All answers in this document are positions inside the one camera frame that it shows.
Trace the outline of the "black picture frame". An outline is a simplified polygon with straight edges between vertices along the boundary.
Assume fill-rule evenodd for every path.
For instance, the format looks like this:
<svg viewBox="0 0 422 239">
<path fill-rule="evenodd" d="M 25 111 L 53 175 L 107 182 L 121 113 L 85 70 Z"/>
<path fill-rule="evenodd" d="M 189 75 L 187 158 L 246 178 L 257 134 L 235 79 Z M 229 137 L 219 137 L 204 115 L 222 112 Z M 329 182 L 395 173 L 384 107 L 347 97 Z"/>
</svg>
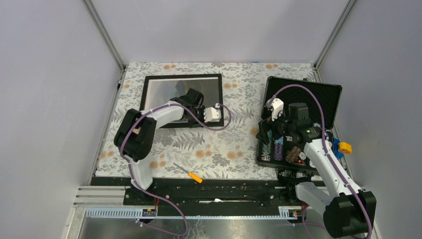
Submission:
<svg viewBox="0 0 422 239">
<path fill-rule="evenodd" d="M 194 75 L 164 75 L 146 76 L 140 111 L 155 108 L 168 102 L 171 98 L 185 95 L 189 88 L 193 88 L 204 95 L 205 108 L 216 103 L 223 104 L 222 75 L 221 74 L 194 74 Z M 208 127 L 224 126 L 224 109 L 221 110 L 221 120 L 218 122 L 203 122 Z M 195 123 L 185 123 L 182 119 L 173 121 L 161 128 L 193 128 L 201 127 Z"/>
</svg>

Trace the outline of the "orange handled screwdriver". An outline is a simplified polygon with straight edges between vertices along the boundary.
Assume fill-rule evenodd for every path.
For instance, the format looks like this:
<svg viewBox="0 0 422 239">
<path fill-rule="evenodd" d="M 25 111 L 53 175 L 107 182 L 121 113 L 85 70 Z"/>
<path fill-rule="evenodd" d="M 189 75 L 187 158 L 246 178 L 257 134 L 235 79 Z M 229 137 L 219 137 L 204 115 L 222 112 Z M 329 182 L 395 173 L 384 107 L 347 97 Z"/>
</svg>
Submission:
<svg viewBox="0 0 422 239">
<path fill-rule="evenodd" d="M 197 183 L 202 183 L 203 179 L 199 176 L 197 176 L 196 174 L 184 169 L 183 167 L 181 167 L 180 165 L 178 165 L 177 163 L 173 163 L 176 167 L 178 167 L 179 169 L 181 169 L 182 171 L 184 171 L 185 173 L 187 173 L 189 175 L 189 177 L 191 177 L 193 180 L 195 180 Z"/>
</svg>

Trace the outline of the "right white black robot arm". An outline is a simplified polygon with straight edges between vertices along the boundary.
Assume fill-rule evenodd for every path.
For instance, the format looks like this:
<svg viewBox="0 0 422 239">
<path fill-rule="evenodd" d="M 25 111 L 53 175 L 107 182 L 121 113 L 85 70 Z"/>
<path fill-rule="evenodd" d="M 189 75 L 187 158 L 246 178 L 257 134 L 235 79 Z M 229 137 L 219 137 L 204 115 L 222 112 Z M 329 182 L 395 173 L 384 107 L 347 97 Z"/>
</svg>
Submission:
<svg viewBox="0 0 422 239">
<path fill-rule="evenodd" d="M 278 98 L 269 100 L 266 107 L 271 116 L 259 122 L 257 138 L 271 151 L 265 160 L 288 165 L 310 166 L 322 178 L 327 192 L 319 189 L 307 177 L 296 179 L 285 192 L 288 203 L 304 202 L 322 217 L 327 232 L 333 238 L 366 233 L 371 236 L 376 207 L 372 192 L 361 189 L 346 173 L 329 147 L 322 126 L 313 125 L 305 103 L 289 104 L 284 115 L 284 103 Z"/>
</svg>

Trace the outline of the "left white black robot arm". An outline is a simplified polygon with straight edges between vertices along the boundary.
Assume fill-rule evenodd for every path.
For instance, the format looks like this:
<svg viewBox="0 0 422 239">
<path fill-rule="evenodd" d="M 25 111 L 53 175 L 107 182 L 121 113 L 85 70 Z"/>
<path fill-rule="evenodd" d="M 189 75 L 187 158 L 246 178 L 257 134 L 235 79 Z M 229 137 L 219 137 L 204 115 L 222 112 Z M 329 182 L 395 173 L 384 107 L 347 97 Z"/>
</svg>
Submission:
<svg viewBox="0 0 422 239">
<path fill-rule="evenodd" d="M 183 118 L 203 122 L 204 95 L 190 88 L 185 95 L 148 110 L 130 109 L 126 112 L 114 137 L 121 157 L 127 162 L 132 185 L 137 188 L 135 198 L 144 205 L 154 200 L 152 173 L 146 157 L 152 149 L 157 129 Z"/>
</svg>

